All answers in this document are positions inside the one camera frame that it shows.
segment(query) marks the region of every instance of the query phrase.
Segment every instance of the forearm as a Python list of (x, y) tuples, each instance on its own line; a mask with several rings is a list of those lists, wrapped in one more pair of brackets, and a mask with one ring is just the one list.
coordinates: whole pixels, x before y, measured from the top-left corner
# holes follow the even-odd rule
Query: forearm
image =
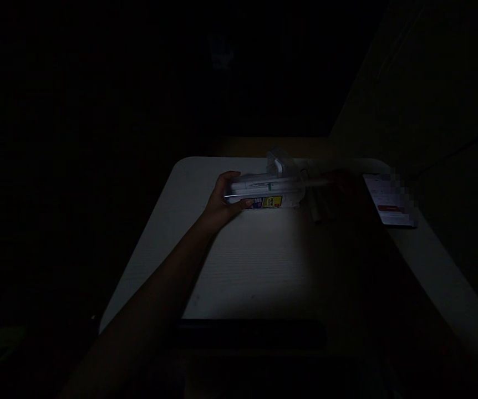
[(115, 316), (80, 363), (62, 397), (104, 397), (158, 351), (181, 317), (214, 231), (197, 221)]

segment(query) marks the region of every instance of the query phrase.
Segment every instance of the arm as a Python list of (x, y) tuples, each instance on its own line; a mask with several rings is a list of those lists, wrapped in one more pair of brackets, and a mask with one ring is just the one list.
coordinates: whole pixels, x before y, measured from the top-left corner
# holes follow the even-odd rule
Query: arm
[(219, 176), (202, 215), (98, 337), (61, 397), (105, 397), (158, 351), (171, 324), (182, 316), (208, 243), (252, 204), (224, 202), (226, 181), (239, 174)]
[(474, 359), (439, 314), (387, 229), (362, 178), (348, 171), (327, 174), (339, 214), (342, 245), (357, 257), (367, 328), (406, 388), (478, 387)]

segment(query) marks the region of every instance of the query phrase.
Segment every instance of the fingers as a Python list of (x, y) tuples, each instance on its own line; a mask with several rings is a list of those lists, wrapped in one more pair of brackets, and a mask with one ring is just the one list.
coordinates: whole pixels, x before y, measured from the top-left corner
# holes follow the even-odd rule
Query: fingers
[(241, 212), (243, 209), (246, 209), (248, 208), (250, 205), (253, 204), (253, 200), (251, 199), (242, 199), (240, 200), (239, 202), (236, 202), (235, 204), (232, 204), (228, 207), (228, 211), (230, 212), (230, 214), (233, 216), (233, 215), (236, 215), (238, 214), (239, 212)]
[(228, 171), (222, 173), (218, 179), (217, 182), (215, 183), (215, 188), (213, 189), (213, 194), (217, 194), (219, 196), (224, 195), (224, 189), (226, 188), (226, 183), (228, 182), (228, 179), (231, 179), (233, 177), (237, 177), (241, 174), (241, 172), (235, 172), (235, 171)]

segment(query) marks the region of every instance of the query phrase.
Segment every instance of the table surface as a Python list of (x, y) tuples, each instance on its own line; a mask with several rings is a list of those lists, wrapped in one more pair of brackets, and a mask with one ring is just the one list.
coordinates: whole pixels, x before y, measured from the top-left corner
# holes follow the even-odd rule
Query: table surface
[[(297, 159), (300, 167), (307, 160)], [(369, 159), (315, 160), (320, 171), (389, 173)], [(204, 210), (217, 176), (227, 170), (264, 173), (266, 158), (189, 157), (172, 169), (161, 196), (104, 312), (102, 332), (156, 270)], [(419, 214), (417, 229), (390, 229), (415, 277), (461, 342), (478, 354), (478, 297)], [(313, 224), (307, 207), (241, 212), (216, 236), (185, 319), (320, 320), (335, 353), (359, 352), (365, 333), (359, 317), (354, 268), (333, 245), (329, 223)]]

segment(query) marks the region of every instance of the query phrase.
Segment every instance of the dark background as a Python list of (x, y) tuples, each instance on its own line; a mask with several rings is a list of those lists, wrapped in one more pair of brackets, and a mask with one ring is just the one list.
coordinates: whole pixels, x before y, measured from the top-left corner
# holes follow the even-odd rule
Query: dark background
[(2, 392), (63, 383), (175, 162), (329, 134), (386, 5), (0, 9), (0, 327), (28, 328)]

